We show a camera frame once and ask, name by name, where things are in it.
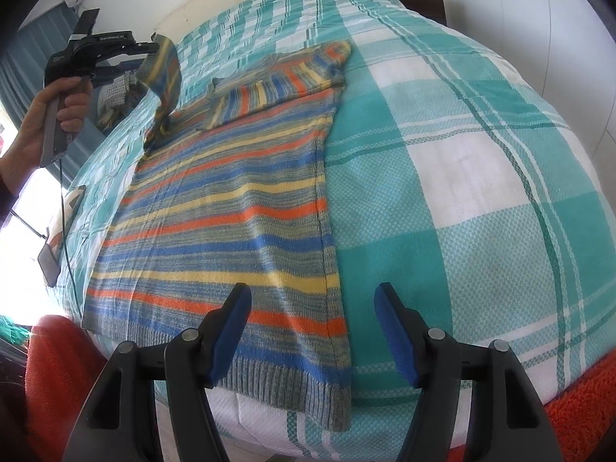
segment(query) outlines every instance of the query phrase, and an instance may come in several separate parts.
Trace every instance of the bed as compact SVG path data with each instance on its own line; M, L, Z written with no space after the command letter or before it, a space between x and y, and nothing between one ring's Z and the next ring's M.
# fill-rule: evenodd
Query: bed
M459 341L509 341L544 402L614 347L614 214L575 135L509 63L397 0L222 1L191 0L157 28L177 43L180 106L274 52L349 37L353 49L325 142L350 429L217 387L208 399L224 437L294 457L395 458L418 394L371 317L382 281ZM88 189L67 239L76 298L65 268L50 296L77 322L156 105L148 93L73 182ZM107 355L117 343L92 338ZM464 387L454 445L469 404Z

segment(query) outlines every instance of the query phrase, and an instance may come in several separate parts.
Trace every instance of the black cable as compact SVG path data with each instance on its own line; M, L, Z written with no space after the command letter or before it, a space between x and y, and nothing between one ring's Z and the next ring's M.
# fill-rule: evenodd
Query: black cable
M44 236L43 234L41 234L39 231L37 231L36 229L34 229L30 224L28 224L24 219L22 219L20 216L17 215L17 213L13 210L9 210L8 211L9 214L11 214L14 217L17 217L19 220L22 221L22 224L24 226L26 226L28 229L30 229L30 231L32 231L34 234L36 234L36 236L38 236L39 238L45 239L47 240L47 236Z
M58 168L60 171L60 203L62 207L62 242L64 244L64 256L67 259L67 267L69 268L69 275L71 276L71 282L73 284L73 294L75 295L75 301L77 300L77 286L75 285L75 278L73 278L73 270L71 269L71 263L69 262L69 251L67 250L67 223L64 218L64 195L62 194L62 158L58 160Z

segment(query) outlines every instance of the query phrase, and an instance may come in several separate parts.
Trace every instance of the hand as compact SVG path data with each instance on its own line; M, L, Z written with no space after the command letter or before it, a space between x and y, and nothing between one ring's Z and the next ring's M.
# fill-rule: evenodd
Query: hand
M17 137L0 158L0 176L14 196L19 194L30 175L39 167L47 104L59 94L77 87L80 80L79 77L60 78L42 89L30 104ZM88 81L82 92L66 97L64 109L57 114L63 131L77 134L82 129L91 96L92 84Z

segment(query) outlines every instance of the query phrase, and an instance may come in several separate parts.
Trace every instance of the nightstand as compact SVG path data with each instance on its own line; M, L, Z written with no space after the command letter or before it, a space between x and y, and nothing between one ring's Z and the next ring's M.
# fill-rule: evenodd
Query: nightstand
M415 10L420 15L432 19L443 26L447 25L445 3L443 0L399 0L409 10Z

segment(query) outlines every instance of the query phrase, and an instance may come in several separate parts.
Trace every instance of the smartphone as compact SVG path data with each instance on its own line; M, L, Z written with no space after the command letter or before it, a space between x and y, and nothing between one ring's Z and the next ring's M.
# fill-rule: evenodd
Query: smartphone
M45 276L47 286L53 288L58 281L60 275L60 264L55 259L51 251L51 247L45 243L41 253L38 256L39 265L41 266L42 275Z

